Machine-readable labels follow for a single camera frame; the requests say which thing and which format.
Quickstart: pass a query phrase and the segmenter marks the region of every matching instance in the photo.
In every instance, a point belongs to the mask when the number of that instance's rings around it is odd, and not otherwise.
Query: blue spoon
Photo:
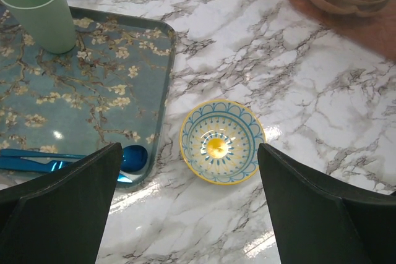
[[[30,171],[30,172],[52,172],[62,167],[69,166],[74,162],[67,161],[50,161],[48,163],[39,163],[32,160],[20,159],[16,157],[4,157],[0,156],[0,168],[8,170],[18,170],[18,171]],[[123,174],[118,174],[118,182],[131,183],[132,180]]]
[[[149,154],[147,153],[147,150],[144,147],[142,147],[141,145],[129,145],[125,147],[123,151],[124,151],[123,162],[121,163],[122,171],[132,173],[141,170],[145,166]],[[65,159],[85,158],[85,156],[83,155],[43,153],[41,151],[16,150],[13,148],[5,148],[3,150],[0,150],[0,155],[4,157],[18,157],[18,158],[65,158]]]

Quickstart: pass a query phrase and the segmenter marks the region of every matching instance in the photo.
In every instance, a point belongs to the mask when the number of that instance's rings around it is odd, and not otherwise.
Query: cup
[[[75,28],[66,0],[0,0],[44,49],[54,54],[75,45]]]

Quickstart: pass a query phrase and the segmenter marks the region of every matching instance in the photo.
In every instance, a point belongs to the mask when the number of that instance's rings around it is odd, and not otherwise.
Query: blue tray
[[[176,34],[156,20],[71,11],[76,47],[53,55],[0,6],[0,148],[88,155],[143,145],[148,163],[128,175],[137,185],[155,164]]]

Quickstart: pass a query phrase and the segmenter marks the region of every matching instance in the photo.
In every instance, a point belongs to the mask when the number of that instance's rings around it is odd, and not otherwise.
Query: marble countertop
[[[98,264],[279,264],[259,174],[230,187],[182,160],[185,115],[207,100],[251,108],[273,146],[350,184],[396,188],[396,67],[287,0],[68,0],[163,20],[179,35],[160,157],[114,196]]]

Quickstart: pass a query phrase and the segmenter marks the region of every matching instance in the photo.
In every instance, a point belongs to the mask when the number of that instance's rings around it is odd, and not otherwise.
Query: ceramic bowl
[[[181,154],[187,165],[200,178],[220,185],[237,184],[256,173],[257,150],[264,142],[255,115],[228,100],[198,105],[180,131]]]

